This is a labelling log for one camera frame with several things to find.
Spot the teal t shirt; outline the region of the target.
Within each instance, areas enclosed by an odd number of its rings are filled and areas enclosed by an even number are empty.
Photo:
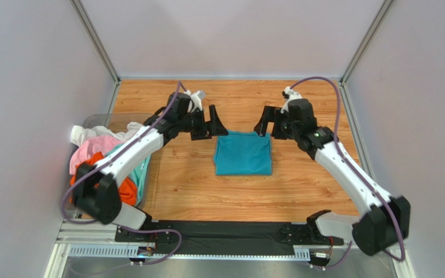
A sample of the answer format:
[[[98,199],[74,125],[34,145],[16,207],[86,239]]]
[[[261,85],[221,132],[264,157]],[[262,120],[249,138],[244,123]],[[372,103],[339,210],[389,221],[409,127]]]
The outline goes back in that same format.
[[[213,162],[216,175],[271,175],[270,134],[229,131],[217,139]]]

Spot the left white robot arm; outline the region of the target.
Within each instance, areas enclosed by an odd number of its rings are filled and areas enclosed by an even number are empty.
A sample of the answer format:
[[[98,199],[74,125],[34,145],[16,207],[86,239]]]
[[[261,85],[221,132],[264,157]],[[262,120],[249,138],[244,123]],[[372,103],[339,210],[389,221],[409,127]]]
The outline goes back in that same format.
[[[119,149],[92,165],[81,164],[66,199],[101,224],[139,231],[151,216],[121,201],[119,188],[129,174],[180,133],[190,134],[191,140],[228,135],[214,105],[209,106],[210,119],[205,119],[205,96],[202,90],[172,93],[167,106],[147,118]]]

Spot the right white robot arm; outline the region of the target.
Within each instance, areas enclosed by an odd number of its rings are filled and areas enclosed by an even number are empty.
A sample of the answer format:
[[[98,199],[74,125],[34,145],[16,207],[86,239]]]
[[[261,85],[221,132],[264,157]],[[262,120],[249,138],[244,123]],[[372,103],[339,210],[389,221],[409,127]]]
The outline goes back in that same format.
[[[359,216],[322,210],[307,218],[310,233],[318,238],[335,237],[354,242],[369,256],[394,244],[405,248],[411,206],[379,186],[347,154],[337,135],[319,126],[307,99],[292,100],[286,107],[265,106],[254,131],[263,136],[273,123],[271,136],[294,140],[309,157],[326,169],[353,201]]]

